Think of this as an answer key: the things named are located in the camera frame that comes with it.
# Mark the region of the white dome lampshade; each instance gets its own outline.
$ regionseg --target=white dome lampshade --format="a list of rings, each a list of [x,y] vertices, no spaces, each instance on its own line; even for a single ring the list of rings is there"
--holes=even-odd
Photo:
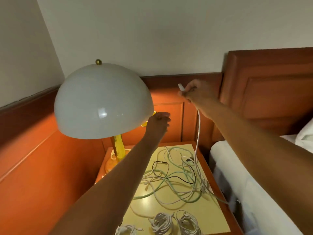
[[[150,91],[131,70],[110,63],[82,67],[57,93],[59,130],[72,138],[107,138],[130,131],[153,114]]]

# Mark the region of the white bed sheet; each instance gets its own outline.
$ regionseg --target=white bed sheet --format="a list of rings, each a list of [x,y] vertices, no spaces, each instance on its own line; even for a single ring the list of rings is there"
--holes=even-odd
[[[296,135],[282,137],[294,143]],[[253,179],[226,141],[213,145],[210,155],[216,162],[214,176],[221,190],[229,190],[227,187],[230,186],[232,200],[238,199],[242,205],[246,235],[302,234],[279,205]]]

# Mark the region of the person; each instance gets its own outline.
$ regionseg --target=person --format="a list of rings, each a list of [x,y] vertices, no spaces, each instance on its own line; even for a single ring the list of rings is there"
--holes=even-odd
[[[178,94],[213,120],[249,173],[302,233],[313,234],[313,154],[241,118],[218,101],[205,81],[195,79]],[[50,235],[114,234],[169,117],[166,112],[151,116],[142,140],[65,213]]]

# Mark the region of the lamp stem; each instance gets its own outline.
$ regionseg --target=lamp stem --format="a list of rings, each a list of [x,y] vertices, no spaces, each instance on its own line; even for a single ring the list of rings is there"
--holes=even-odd
[[[122,135],[116,135],[111,137],[113,150],[115,153],[116,161],[119,162],[125,157],[125,148],[122,140]]]

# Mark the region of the gold knob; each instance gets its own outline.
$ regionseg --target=gold knob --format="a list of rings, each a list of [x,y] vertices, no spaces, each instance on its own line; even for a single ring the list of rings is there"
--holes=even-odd
[[[97,65],[101,65],[101,64],[102,64],[102,61],[101,61],[100,59],[97,59],[97,60],[96,60],[96,64],[97,64]]]

